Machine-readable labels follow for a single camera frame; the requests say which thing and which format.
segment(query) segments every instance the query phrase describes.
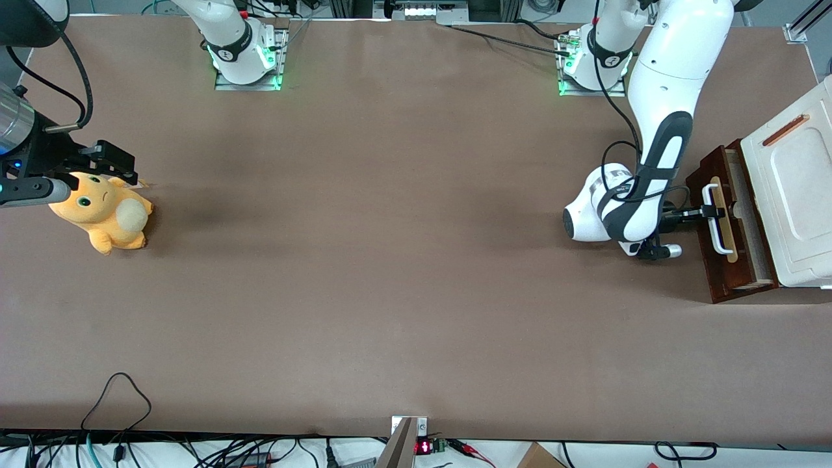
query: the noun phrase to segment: stuffed toy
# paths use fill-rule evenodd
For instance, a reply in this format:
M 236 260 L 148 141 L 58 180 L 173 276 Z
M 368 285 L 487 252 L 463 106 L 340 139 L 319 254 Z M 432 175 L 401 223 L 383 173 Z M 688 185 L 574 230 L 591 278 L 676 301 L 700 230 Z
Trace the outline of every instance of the stuffed toy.
M 152 203 L 126 188 L 126 182 L 117 177 L 107 180 L 84 172 L 72 175 L 78 178 L 78 190 L 65 201 L 49 205 L 55 214 L 86 231 L 92 246 L 104 255 L 110 255 L 113 247 L 145 246 L 142 230 L 153 212 Z

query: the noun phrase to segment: brown table surface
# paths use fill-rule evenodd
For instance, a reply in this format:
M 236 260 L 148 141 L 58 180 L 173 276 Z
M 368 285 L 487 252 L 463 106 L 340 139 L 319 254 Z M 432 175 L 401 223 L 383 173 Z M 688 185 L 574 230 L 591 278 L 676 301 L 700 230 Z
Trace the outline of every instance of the brown table surface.
M 135 154 L 158 213 L 147 249 L 104 257 L 47 207 L 0 211 L 0 426 L 77 427 L 127 371 L 154 430 L 383 435 L 418 414 L 446 436 L 830 441 L 830 305 L 711 306 L 692 233 L 655 264 L 567 238 L 562 207 L 628 132 L 559 97 L 550 55 L 314 22 L 283 91 L 214 92 L 187 18 L 68 32 L 96 99 L 75 138 Z M 32 68 L 82 91 L 60 43 Z M 678 180 L 814 84 L 779 29 L 732 30 Z M 119 381 L 92 426 L 141 411 Z

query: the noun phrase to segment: drawer handle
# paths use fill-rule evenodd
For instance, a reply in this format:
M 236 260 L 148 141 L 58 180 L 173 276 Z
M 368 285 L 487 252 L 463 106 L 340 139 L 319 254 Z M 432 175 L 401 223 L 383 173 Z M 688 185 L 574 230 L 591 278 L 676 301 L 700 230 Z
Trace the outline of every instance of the drawer handle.
M 714 204 L 714 199 L 711 197 L 711 189 L 713 188 L 719 188 L 719 184 L 708 184 L 702 187 L 702 200 L 705 201 L 706 205 Z M 734 253 L 734 251 L 728 250 L 722 246 L 722 238 L 720 237 L 720 231 L 716 224 L 716 218 L 708 218 L 708 229 L 711 230 L 711 243 L 713 243 L 716 253 L 720 255 L 730 255 Z

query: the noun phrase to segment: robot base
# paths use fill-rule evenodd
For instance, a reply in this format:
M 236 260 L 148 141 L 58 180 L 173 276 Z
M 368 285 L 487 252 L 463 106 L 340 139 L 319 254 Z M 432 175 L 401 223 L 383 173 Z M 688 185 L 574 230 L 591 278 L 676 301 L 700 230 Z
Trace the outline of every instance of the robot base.
M 289 29 L 274 28 L 273 31 L 274 38 L 272 39 L 271 36 L 267 37 L 266 46 L 275 46 L 278 47 L 278 50 L 274 52 L 264 50 L 261 58 L 269 64 L 274 63 L 274 68 L 266 72 L 256 82 L 240 85 L 225 79 L 215 65 L 216 80 L 214 81 L 214 89 L 216 91 L 280 91 L 280 88 L 283 86 L 283 70 L 286 64 L 286 45 L 289 41 Z

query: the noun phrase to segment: white floor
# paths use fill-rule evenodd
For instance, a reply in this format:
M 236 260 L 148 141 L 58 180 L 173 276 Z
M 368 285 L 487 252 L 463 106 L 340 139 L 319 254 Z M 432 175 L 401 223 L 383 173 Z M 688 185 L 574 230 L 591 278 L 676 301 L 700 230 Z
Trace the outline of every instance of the white floor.
M 279 441 L 272 448 L 271 453 L 282 456 L 294 442 L 292 440 Z M 311 451 L 317 459 L 318 467 L 326 467 L 324 453 L 324 439 L 305 439 L 303 446 Z M 384 446 L 373 439 L 333 439 L 333 452 L 339 464 L 347 465 L 356 461 L 379 457 Z M 497 468 L 516 468 L 529 447 L 529 442 L 517 441 L 468 441 L 480 453 L 491 459 Z M 561 445 L 556 442 L 542 444 L 550 453 L 566 465 Z M 227 446 L 222 442 L 200 442 L 194 447 L 201 456 L 218 451 Z M 93 446 L 102 468 L 112 468 L 114 445 Z M 197 464 L 193 456 L 181 446 L 173 442 L 147 442 L 132 444 L 136 458 L 141 468 L 190 468 Z M 660 458 L 650 445 L 618 445 L 618 444 L 567 444 L 569 455 L 575 468 L 645 468 L 655 463 L 659 468 L 677 468 L 672 461 Z M 682 456 L 702 456 L 710 449 L 677 447 Z M 27 449 L 16 449 L 0 454 L 0 466 L 4 468 L 23 468 Z M 47 452 L 41 456 L 38 466 L 45 466 Z M 82 468 L 95 468 L 85 447 L 80 453 Z M 415 468 L 434 468 L 445 463 L 452 463 L 450 468 L 489 468 L 481 461 L 461 456 L 455 451 L 417 456 Z M 134 468 L 136 465 L 128 455 L 121 462 L 121 468 Z M 289 456 L 273 465 L 280 468 L 314 468 L 312 456 L 295 448 Z M 804 452 L 804 451 L 765 451 L 746 449 L 719 449 L 716 457 L 709 461 L 685 461 L 685 468 L 821 468 L 832 467 L 832 453 Z M 75 461 L 75 447 L 65 447 L 55 457 L 53 468 L 77 468 Z

